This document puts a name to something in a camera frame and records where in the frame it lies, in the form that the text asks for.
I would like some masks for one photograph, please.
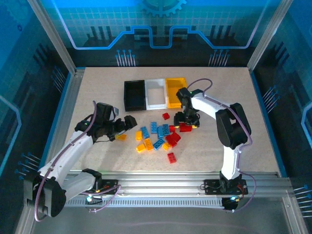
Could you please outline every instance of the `glass panel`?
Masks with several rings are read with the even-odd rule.
[[[246,66],[280,0],[44,0],[76,66]]]
[[[27,1],[0,1],[0,31],[0,233],[14,233],[68,71]]]
[[[254,71],[286,172],[294,188],[307,184],[309,190],[312,186],[311,9],[309,0],[293,1]],[[311,219],[306,220],[311,230]]]

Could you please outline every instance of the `yellow lego brick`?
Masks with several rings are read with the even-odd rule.
[[[154,148],[149,138],[144,140],[144,144],[145,144],[147,151],[151,151]]]
[[[176,93],[183,87],[187,87],[185,78],[166,78],[168,108],[181,108],[181,102]]]
[[[136,140],[142,140],[143,136],[142,136],[142,131],[137,131],[136,132]]]
[[[125,140],[127,138],[126,134],[115,135],[116,140]]]
[[[145,145],[144,145],[144,144],[140,144],[140,145],[138,145],[138,146],[136,147],[136,151],[137,151],[138,153],[143,152],[145,149],[146,149],[146,148],[145,148]]]
[[[171,145],[168,143],[168,142],[165,142],[163,145],[162,145],[162,148],[167,151],[169,150],[169,148],[171,147]]]

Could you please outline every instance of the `tabletop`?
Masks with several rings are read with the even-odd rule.
[[[240,103],[252,130],[253,145],[244,149],[240,168],[243,171],[277,172],[278,167],[262,117],[254,86],[247,68],[213,67],[122,67],[86,68],[72,115],[67,140],[74,127],[94,111],[92,101],[103,102],[119,109],[119,117],[136,118],[137,126],[126,132],[125,141],[99,142],[94,144],[74,165],[73,170],[90,168],[104,171],[220,171],[223,163],[223,145],[217,136],[216,122],[205,113],[200,114],[200,127],[189,133],[179,133],[181,140],[170,151],[136,151],[135,134],[140,127],[150,124],[173,124],[173,117],[181,109],[162,109],[125,112],[123,103],[124,81],[156,78],[185,77],[188,84],[199,78],[210,78],[213,86],[207,91],[211,97],[226,103]],[[191,89],[204,89],[208,81],[200,81]],[[164,120],[163,113],[170,118]],[[151,141],[157,141],[157,134],[151,134]],[[167,154],[173,152],[177,162],[170,164]]]

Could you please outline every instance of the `gear logo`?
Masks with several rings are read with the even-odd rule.
[[[175,14],[176,10],[181,10],[186,0],[139,0],[138,4],[147,14],[169,17],[170,13]]]
[[[28,16],[27,0],[0,0],[0,5],[1,4],[6,6],[6,10],[18,23],[23,22]]]

